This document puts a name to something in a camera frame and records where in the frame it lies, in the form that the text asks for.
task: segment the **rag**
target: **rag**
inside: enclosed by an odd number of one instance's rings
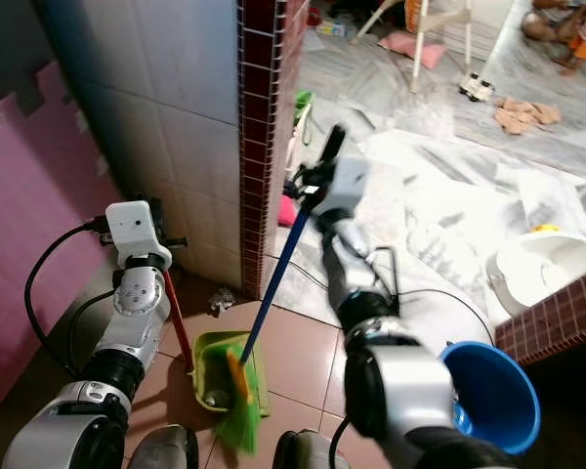
[[[520,135],[538,124],[560,122],[562,116],[555,106],[518,102],[508,97],[497,103],[495,120],[507,134]]]

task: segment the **blue bowl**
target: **blue bowl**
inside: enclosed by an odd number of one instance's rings
[[[481,342],[458,342],[443,350],[440,359],[458,394],[458,430],[509,454],[521,454],[534,444],[540,404],[529,378],[510,357]]]

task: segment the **chair leg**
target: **chair leg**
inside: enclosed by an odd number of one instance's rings
[[[465,74],[471,73],[471,23],[465,22]]]
[[[419,24],[417,25],[417,44],[414,50],[414,65],[412,67],[412,79],[410,80],[410,93],[419,92],[419,71],[421,69],[421,54],[425,40],[425,29],[421,28],[421,19],[428,15],[428,0],[422,0]]]
[[[371,28],[371,26],[375,24],[375,22],[378,21],[382,15],[384,15],[384,12],[386,12],[388,9],[390,9],[392,6],[394,6],[396,3],[399,3],[400,1],[403,0],[384,0],[384,2],[382,2],[382,5],[380,5],[380,7],[375,11],[375,13],[369,19],[369,21],[364,24],[364,26],[360,29],[360,31],[354,37],[354,39],[350,41],[350,44],[355,46],[360,41],[360,38],[364,36],[366,32]]]

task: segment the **dark red tile trim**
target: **dark red tile trim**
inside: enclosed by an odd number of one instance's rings
[[[308,6],[309,0],[237,0],[241,268],[243,291],[253,298],[266,268],[269,201],[280,191],[272,181],[281,176],[272,171],[282,167],[292,132]]]
[[[495,341],[520,364],[544,360],[586,342],[586,275],[500,324]]]
[[[243,60],[249,64],[272,66],[273,36],[245,31]]]

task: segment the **white toilet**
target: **white toilet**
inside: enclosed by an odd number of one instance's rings
[[[586,274],[586,237],[523,234],[488,259],[486,273],[501,304],[516,316]]]

